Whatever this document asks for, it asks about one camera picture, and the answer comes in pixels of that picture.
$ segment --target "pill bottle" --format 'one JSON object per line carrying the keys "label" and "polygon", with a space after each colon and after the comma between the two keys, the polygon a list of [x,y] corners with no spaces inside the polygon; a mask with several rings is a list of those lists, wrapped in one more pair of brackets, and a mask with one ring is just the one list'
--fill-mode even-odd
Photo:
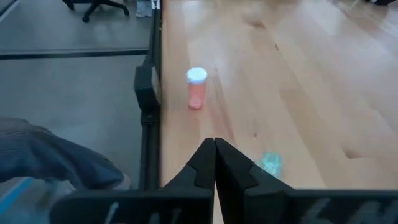
{"label": "pill bottle", "polygon": [[196,67],[187,71],[188,82],[188,105],[191,109],[197,110],[203,106],[206,96],[207,72],[205,69]]}

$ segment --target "office chair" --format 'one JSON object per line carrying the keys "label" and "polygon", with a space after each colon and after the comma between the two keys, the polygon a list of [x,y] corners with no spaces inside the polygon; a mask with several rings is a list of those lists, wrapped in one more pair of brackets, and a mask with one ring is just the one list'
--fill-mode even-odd
{"label": "office chair", "polygon": [[87,23],[90,21],[90,15],[91,13],[94,12],[94,10],[100,6],[101,4],[107,5],[107,6],[113,6],[113,7],[118,7],[120,9],[123,9],[124,15],[125,16],[130,16],[130,12],[127,9],[127,7],[123,4],[116,3],[111,0],[62,0],[70,10],[74,11],[75,10],[75,5],[74,4],[80,4],[80,3],[91,3],[91,6],[87,9],[85,12],[85,15],[83,16],[83,22]]}

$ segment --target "wooden tabletop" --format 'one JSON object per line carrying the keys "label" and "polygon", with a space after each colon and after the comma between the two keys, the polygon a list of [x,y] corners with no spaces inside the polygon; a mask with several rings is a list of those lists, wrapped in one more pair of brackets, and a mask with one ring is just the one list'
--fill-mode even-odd
{"label": "wooden tabletop", "polygon": [[[163,13],[163,184],[213,136],[252,160],[280,153],[292,187],[398,187],[398,4],[165,0]],[[199,111],[190,67],[209,74]]]}

